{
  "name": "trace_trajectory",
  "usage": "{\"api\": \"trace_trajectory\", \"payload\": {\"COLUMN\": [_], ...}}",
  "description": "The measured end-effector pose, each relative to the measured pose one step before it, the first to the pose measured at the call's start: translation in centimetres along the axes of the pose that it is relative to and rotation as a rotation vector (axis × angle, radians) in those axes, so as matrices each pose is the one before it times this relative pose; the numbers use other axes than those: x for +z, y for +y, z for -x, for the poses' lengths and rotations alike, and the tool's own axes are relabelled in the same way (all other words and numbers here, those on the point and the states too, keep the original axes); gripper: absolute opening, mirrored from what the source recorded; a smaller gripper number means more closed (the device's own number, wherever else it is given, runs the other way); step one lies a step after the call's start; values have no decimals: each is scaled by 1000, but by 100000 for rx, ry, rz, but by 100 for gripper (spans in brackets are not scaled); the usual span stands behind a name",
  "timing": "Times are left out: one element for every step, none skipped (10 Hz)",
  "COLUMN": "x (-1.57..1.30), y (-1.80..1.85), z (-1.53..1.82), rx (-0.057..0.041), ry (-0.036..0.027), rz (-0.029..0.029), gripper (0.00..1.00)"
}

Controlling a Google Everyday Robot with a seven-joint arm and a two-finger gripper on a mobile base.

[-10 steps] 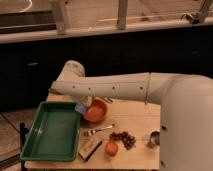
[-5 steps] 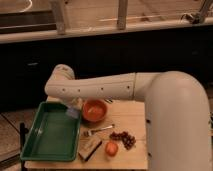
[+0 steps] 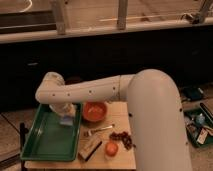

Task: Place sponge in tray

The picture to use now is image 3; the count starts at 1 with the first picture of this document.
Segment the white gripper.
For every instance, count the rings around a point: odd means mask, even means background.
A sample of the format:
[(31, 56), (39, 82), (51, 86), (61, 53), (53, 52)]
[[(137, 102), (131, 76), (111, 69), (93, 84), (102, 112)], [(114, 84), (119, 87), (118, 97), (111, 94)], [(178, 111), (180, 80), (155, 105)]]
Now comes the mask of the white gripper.
[(74, 105), (70, 103), (50, 104), (49, 107), (59, 116), (74, 116), (76, 113)]

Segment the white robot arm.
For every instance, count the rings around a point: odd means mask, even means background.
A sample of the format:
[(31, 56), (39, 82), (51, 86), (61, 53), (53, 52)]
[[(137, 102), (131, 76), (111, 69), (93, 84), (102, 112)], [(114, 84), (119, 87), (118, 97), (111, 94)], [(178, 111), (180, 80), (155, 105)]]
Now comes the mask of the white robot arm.
[(67, 85), (45, 74), (35, 93), (41, 104), (125, 101), (137, 171), (192, 171), (180, 93), (163, 71), (144, 69)]

